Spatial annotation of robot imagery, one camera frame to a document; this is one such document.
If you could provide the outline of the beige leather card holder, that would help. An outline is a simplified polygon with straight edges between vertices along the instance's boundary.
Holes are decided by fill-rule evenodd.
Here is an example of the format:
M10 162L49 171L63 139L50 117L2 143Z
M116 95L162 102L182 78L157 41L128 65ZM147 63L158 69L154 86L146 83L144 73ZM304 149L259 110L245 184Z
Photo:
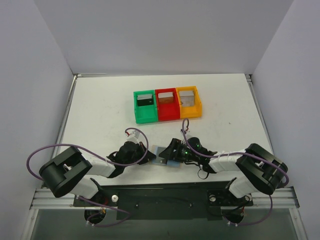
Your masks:
M159 156L159 154L165 149L166 148L163 146L158 146L158 145L152 146L152 153L156 156L156 158L151 161L151 164L156 166L162 166L162 167L179 168L181 166L180 162L177 162L174 160L167 160Z

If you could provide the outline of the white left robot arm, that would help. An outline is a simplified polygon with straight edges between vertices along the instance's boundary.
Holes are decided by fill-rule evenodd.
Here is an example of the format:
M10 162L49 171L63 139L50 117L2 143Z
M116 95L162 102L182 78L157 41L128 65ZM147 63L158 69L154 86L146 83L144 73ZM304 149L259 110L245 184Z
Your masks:
M142 142L126 141L118 151L111 153L105 160L88 160L75 146L45 163L39 175L56 198L68 193L85 197L92 206L99 205L103 193L94 179L89 176L102 176L113 179L121 175L131 165L143 165L156 158Z

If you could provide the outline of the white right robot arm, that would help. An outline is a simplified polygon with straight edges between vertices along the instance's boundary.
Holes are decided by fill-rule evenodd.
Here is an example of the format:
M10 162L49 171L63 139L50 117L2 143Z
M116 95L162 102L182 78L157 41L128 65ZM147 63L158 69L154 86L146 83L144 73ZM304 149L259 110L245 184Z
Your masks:
M242 172L243 176L231 180L223 192L224 201L230 205L255 192L272 195L288 183L287 165L256 143L238 152L220 153L203 147L197 137L187 142L173 138L159 157L196 165L208 174Z

